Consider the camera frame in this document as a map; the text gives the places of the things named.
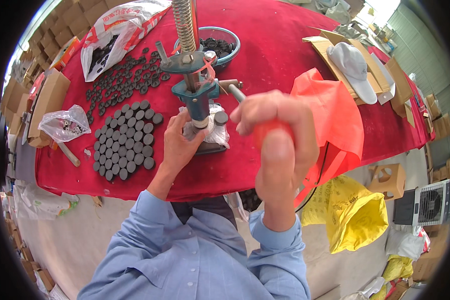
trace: shirt cuff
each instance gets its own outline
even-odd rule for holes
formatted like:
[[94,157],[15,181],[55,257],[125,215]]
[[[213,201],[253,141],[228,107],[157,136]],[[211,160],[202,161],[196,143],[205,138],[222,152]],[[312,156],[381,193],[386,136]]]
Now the shirt cuff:
[[268,229],[264,225],[264,213],[265,211],[262,210],[250,214],[248,222],[252,237],[256,239],[261,246],[269,249],[283,250],[291,247],[296,238],[301,235],[299,217],[295,215],[295,223],[290,229],[277,232]]
[[138,195],[138,199],[130,212],[136,213],[150,222],[165,224],[169,219],[169,206],[170,203],[162,201],[149,191],[144,190]]

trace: right hand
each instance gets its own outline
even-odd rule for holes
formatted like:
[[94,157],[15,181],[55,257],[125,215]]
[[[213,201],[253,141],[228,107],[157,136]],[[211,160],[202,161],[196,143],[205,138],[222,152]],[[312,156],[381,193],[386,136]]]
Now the right hand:
[[268,207],[293,207],[295,192],[319,155],[312,110],[304,101],[274,90],[248,96],[231,114],[240,135],[277,118],[288,123],[295,143],[282,129],[271,130],[261,148],[261,167],[255,178],[258,197]]

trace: left hand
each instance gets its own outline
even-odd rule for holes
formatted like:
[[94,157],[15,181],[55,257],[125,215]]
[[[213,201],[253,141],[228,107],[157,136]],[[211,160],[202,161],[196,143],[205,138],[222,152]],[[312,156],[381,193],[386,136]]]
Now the left hand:
[[187,109],[185,109],[177,116],[170,118],[167,129],[163,134],[162,167],[175,176],[190,162],[208,133],[206,129],[200,130],[193,140],[188,141],[183,136],[182,130],[185,123],[191,120]]

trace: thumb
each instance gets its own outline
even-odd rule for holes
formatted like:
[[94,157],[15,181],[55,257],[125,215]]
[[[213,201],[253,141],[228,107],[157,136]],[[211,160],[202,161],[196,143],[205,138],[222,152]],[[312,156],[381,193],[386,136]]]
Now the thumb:
[[200,146],[200,144],[203,142],[203,140],[204,140],[205,136],[207,136],[207,134],[208,134],[207,129],[202,129],[202,130],[198,131],[198,133],[195,135],[193,140],[191,140],[192,144],[196,147]]
[[285,188],[290,185],[294,169],[295,149],[292,138],[282,129],[271,130],[261,147],[263,183]]

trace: metal spring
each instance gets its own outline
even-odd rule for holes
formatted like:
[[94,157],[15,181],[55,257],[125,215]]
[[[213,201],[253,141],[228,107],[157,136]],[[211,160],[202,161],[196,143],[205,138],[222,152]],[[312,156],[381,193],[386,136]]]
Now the metal spring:
[[193,36],[193,19],[190,0],[172,0],[176,32],[182,52],[194,52],[197,47]]

